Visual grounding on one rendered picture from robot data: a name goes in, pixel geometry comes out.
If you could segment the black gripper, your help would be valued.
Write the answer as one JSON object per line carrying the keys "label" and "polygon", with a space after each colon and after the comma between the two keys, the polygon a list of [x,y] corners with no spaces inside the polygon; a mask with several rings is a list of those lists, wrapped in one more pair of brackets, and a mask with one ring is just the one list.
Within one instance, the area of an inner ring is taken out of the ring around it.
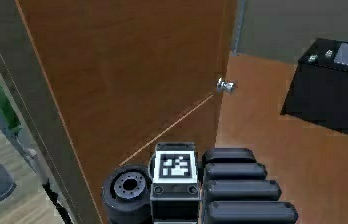
{"label": "black gripper", "polygon": [[101,190],[107,224],[152,224],[150,185],[144,165],[122,166],[109,175]]}

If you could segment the brown wooden room door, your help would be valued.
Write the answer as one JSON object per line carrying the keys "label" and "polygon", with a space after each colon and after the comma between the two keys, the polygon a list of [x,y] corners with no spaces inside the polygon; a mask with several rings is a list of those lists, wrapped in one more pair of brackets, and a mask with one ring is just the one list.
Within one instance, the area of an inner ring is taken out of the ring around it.
{"label": "brown wooden room door", "polygon": [[159,141],[214,146],[237,0],[15,0],[90,193]]}

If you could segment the green house plant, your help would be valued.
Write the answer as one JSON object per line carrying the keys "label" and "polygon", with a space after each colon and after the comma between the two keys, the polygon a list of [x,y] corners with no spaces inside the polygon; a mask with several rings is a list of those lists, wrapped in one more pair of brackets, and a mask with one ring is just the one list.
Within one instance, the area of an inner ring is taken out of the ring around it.
{"label": "green house plant", "polygon": [[8,124],[8,128],[14,133],[21,130],[21,122],[14,111],[8,97],[0,86],[0,113]]}

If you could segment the black cabinet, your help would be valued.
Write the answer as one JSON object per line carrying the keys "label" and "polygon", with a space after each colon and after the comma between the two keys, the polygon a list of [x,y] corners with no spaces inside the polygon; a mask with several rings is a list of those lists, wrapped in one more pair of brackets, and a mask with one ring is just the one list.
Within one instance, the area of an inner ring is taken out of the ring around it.
{"label": "black cabinet", "polygon": [[[348,66],[334,58],[344,41],[318,38],[298,60],[281,113],[348,135]],[[330,58],[325,57],[333,51]],[[318,55],[315,62],[309,56]]]}

